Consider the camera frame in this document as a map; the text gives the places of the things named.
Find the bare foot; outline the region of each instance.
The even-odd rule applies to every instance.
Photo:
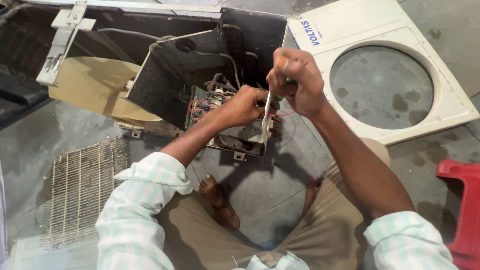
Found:
[[[303,205],[303,211],[301,213],[301,219],[305,217],[313,202],[317,198],[318,192],[322,187],[322,181],[318,177],[314,176],[308,181],[307,194],[305,195],[305,204]]]
[[[198,193],[213,206],[213,219],[225,229],[235,232],[240,228],[240,219],[235,210],[228,204],[227,199],[222,193],[220,186],[213,176],[207,174],[206,183],[200,182]]]

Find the voltas logo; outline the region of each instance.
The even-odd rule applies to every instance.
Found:
[[[318,42],[318,38],[317,38],[314,30],[310,26],[310,24],[307,21],[303,21],[303,22],[301,22],[301,24],[304,25],[303,29],[305,29],[305,32],[307,32],[307,35],[310,38],[310,42],[312,42],[312,44],[314,46],[320,45],[320,42]]]

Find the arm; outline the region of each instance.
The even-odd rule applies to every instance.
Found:
[[[124,182],[112,192],[96,222],[100,237],[98,269],[174,269],[163,253],[165,233],[154,216],[176,191],[183,195],[192,192],[185,167],[206,143],[227,128],[259,118],[265,108],[257,103],[265,101],[267,95],[256,88],[242,87],[160,152],[115,176]]]
[[[452,256],[435,227],[415,213],[407,191],[384,164],[353,134],[323,94],[324,82],[312,55],[278,49],[267,77],[270,91],[286,97],[310,119],[332,151],[349,191],[367,209],[373,223],[364,233],[381,270],[455,270]],[[298,81],[286,85],[287,77]]]
[[[415,211],[407,191],[395,176],[349,129],[323,94],[324,82],[312,55],[278,49],[267,77],[270,91],[286,97],[292,108],[318,129],[332,152],[349,191],[373,219],[390,213]],[[286,85],[286,78],[298,81]]]

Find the hand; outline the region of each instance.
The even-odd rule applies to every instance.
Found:
[[[327,100],[323,94],[322,74],[313,56],[297,49],[277,49],[273,62],[274,67],[267,76],[270,92],[287,98],[300,115],[311,118],[320,114]],[[297,80],[298,87],[287,85],[287,78]]]
[[[216,111],[227,128],[243,126],[265,114],[267,97],[267,91],[244,85],[237,94],[213,112]],[[271,113],[276,113],[276,110],[272,108]]]

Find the knee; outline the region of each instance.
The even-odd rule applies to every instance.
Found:
[[[361,138],[361,140],[373,153],[375,153],[375,155],[387,164],[388,167],[391,167],[392,161],[385,145],[373,139]]]

